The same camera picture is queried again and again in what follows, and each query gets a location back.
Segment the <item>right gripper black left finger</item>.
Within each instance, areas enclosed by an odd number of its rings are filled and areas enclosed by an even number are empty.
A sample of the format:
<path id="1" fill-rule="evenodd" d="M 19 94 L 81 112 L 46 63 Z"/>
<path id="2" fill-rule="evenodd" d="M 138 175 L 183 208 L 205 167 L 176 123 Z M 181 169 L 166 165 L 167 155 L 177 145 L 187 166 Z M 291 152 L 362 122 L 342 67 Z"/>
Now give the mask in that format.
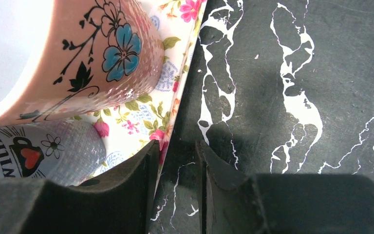
<path id="1" fill-rule="evenodd" d="M 146 234 L 159 159 L 153 140 L 79 186 L 0 179 L 0 234 Z"/>

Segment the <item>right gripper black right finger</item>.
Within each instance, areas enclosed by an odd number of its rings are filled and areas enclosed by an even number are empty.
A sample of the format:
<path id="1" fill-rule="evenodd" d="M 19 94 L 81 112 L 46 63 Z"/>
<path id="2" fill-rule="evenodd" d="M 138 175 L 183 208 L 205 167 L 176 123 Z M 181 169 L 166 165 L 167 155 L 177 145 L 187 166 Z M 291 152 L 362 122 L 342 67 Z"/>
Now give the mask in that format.
<path id="1" fill-rule="evenodd" d="M 196 143 L 203 234 L 374 234 L 374 182 L 362 175 L 254 174 Z"/>

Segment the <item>floral tray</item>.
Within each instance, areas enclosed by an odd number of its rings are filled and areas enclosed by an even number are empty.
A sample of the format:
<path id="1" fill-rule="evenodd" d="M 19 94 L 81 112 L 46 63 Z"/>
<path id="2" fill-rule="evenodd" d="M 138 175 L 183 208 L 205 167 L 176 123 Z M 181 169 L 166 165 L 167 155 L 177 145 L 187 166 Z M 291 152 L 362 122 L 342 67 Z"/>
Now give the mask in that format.
<path id="1" fill-rule="evenodd" d="M 162 73 L 150 93 L 78 117 L 94 125 L 107 150 L 93 176 L 134 156 L 152 140 L 160 142 L 158 167 L 162 169 L 207 2 L 143 0 L 141 4 L 164 43 Z"/>

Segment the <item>small grey heart mug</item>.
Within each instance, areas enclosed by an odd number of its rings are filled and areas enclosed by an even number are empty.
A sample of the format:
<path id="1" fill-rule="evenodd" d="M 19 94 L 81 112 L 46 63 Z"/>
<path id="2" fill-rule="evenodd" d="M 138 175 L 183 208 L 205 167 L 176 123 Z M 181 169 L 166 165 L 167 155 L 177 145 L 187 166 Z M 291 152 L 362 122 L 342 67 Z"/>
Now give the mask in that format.
<path id="1" fill-rule="evenodd" d="M 43 178 L 77 186 L 106 156 L 97 130 L 84 121 L 0 126 L 0 178 Z"/>

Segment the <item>pink floral mug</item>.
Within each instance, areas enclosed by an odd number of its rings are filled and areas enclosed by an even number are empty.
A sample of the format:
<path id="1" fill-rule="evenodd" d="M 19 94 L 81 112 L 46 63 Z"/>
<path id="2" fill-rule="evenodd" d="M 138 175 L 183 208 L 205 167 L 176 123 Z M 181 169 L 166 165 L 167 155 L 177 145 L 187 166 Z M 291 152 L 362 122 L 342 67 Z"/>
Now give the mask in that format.
<path id="1" fill-rule="evenodd" d="M 0 0 L 0 126 L 136 99 L 157 84 L 163 58 L 137 0 Z"/>

